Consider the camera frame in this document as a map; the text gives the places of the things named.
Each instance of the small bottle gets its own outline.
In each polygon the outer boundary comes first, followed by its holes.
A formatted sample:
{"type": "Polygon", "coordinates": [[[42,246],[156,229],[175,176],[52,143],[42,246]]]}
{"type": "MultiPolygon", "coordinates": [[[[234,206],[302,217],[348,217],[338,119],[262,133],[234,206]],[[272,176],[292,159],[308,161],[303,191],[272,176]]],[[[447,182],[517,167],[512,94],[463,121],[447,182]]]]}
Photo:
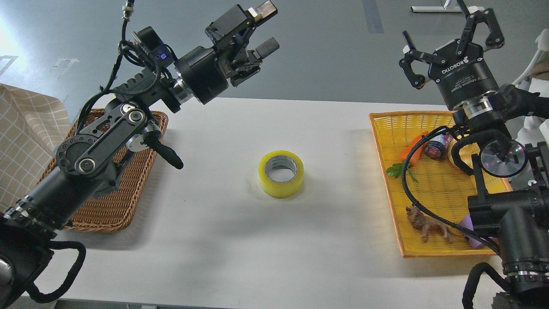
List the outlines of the small bottle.
{"type": "Polygon", "coordinates": [[[430,139],[425,145],[425,154],[431,159],[440,159],[446,152],[453,137],[448,134],[440,134],[430,139]]]}

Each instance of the yellow object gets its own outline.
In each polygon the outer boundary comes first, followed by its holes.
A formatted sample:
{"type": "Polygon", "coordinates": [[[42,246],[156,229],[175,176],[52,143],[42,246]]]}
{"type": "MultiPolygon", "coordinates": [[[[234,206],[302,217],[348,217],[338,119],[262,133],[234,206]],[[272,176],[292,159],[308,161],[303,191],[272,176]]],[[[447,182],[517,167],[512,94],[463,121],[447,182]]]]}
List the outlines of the yellow object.
{"type": "MultiPolygon", "coordinates": [[[[372,113],[369,118],[402,255],[404,257],[493,255],[490,249],[471,249],[463,237],[454,237],[454,243],[450,244],[436,230],[430,232],[429,242],[424,243],[421,231],[414,230],[407,219],[406,207],[411,203],[404,193],[400,178],[388,177],[385,173],[389,166],[398,161],[400,153],[419,133],[425,130],[432,131],[441,125],[453,126],[452,112],[372,113]]],[[[462,151],[467,151],[466,149],[470,147],[472,146],[466,146],[462,151]]],[[[412,171],[419,183],[409,180],[408,187],[421,204],[435,214],[455,223],[459,223],[468,214],[467,197],[477,195],[477,191],[469,177],[452,165],[447,156],[443,156],[440,160],[433,160],[422,155],[412,171]]],[[[509,182],[505,179],[484,174],[484,180],[490,193],[512,191],[509,182]]]]}
{"type": "Polygon", "coordinates": [[[276,150],[263,156],[257,169],[259,172],[259,184],[265,193],[276,198],[285,198],[296,194],[303,183],[303,162],[295,154],[276,150]],[[294,173],[294,176],[284,182],[274,181],[269,178],[271,170],[287,168],[294,173]]]}

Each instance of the robotic arm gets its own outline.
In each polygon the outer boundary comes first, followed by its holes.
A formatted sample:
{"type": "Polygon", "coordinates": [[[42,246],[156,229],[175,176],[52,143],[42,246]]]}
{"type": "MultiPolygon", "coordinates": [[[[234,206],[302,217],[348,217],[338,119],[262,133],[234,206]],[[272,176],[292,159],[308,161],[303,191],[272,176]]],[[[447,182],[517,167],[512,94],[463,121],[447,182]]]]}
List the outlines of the robotic arm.
{"type": "MultiPolygon", "coordinates": [[[[458,5],[467,20],[462,36],[429,54],[418,51],[404,31],[407,45],[399,66],[410,84],[421,89],[428,80],[416,74],[411,63],[418,60],[429,64],[429,80],[437,84],[447,108],[455,111],[456,125],[445,129],[454,137],[462,136],[452,148],[456,166],[468,175],[475,175],[477,195],[468,198],[474,231],[464,230],[421,205],[408,189],[403,172],[404,190],[412,203],[425,213],[480,239],[502,258],[505,279],[486,263],[473,268],[463,293],[464,308],[473,308],[472,299],[482,272],[487,272],[505,291],[496,295],[493,308],[545,308],[549,306],[549,189],[546,183],[549,148],[545,142],[534,147],[513,141],[505,122],[522,115],[549,118],[549,98],[509,84],[498,86],[483,56],[485,51],[500,48],[505,42],[494,11],[473,7],[471,13],[463,0],[458,0],[458,5]],[[485,23],[490,30],[484,47],[472,42],[478,23],[485,23]],[[470,168],[461,160],[459,151],[475,142],[481,151],[480,155],[473,155],[473,168],[470,168]],[[496,177],[509,177],[518,174],[527,163],[534,173],[528,188],[499,194],[487,192],[482,170],[496,177]],[[490,242],[490,237],[497,237],[499,245],[490,242]]],[[[420,140],[408,158],[420,145],[440,134],[440,129],[420,140]]]]}
{"type": "Polygon", "coordinates": [[[183,168],[177,154],[159,141],[161,132],[149,110],[153,103],[161,100],[174,113],[193,96],[206,104],[228,88],[227,79],[238,86],[257,74],[263,60],[279,47],[270,38],[255,50],[246,49],[256,28],[276,15],[271,1],[248,10],[235,5],[206,28],[212,47],[198,46],[179,59],[151,27],[134,32],[134,43],[126,41],[125,26],[133,12],[133,1],[123,9],[120,54],[109,86],[82,109],[76,135],[58,147],[58,166],[1,214],[0,308],[8,307],[25,291],[37,302],[51,302],[69,289],[82,267],[86,249],[79,242],[53,241],[55,231],[70,225],[70,218],[90,197],[117,190],[135,152],[152,148],[174,167],[183,168]],[[144,69],[110,89],[122,56],[144,69]],[[167,69],[171,64],[177,71],[175,78],[167,69]],[[107,105],[102,117],[84,127],[94,102],[106,93],[114,93],[116,99],[107,105]],[[114,163],[113,157],[124,145],[126,155],[114,163]],[[42,294],[33,282],[47,267],[52,250],[59,249],[77,249],[79,256],[59,289],[42,294]]]}

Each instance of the tape roll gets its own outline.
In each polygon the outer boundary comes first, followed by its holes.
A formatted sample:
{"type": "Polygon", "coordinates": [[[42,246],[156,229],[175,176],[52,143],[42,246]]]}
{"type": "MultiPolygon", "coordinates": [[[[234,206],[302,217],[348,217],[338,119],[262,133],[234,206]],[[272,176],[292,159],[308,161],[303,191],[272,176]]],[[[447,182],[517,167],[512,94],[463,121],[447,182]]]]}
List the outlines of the tape roll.
{"type": "Polygon", "coordinates": [[[303,183],[303,162],[295,154],[286,150],[276,150],[263,156],[259,162],[259,182],[265,193],[276,198],[285,198],[296,194],[303,183]],[[289,169],[294,176],[284,182],[275,181],[268,175],[275,169],[289,169]]]}

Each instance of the yellow tray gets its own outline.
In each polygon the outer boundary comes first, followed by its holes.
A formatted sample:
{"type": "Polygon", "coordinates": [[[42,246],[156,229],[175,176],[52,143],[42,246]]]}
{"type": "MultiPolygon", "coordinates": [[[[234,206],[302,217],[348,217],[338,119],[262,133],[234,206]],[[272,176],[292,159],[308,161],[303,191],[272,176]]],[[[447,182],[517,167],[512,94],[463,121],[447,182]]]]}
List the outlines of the yellow tray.
{"type": "MultiPolygon", "coordinates": [[[[471,249],[462,236],[455,236],[449,244],[439,231],[431,231],[429,241],[424,243],[421,231],[414,230],[406,217],[406,207],[410,201],[402,188],[399,178],[388,177],[385,170],[397,163],[400,153],[423,131],[432,131],[441,126],[454,125],[452,112],[389,112],[372,113],[370,124],[376,142],[379,163],[389,198],[389,205],[403,257],[424,256],[487,256],[494,253],[487,248],[471,249]]],[[[467,197],[476,195],[472,180],[450,163],[447,156],[433,160],[422,154],[413,168],[419,183],[408,177],[411,192],[428,209],[452,222],[459,223],[467,214],[467,197]]],[[[484,174],[486,188],[490,193],[511,191],[506,179],[484,174]]],[[[451,229],[455,234],[461,233],[451,229]]]]}

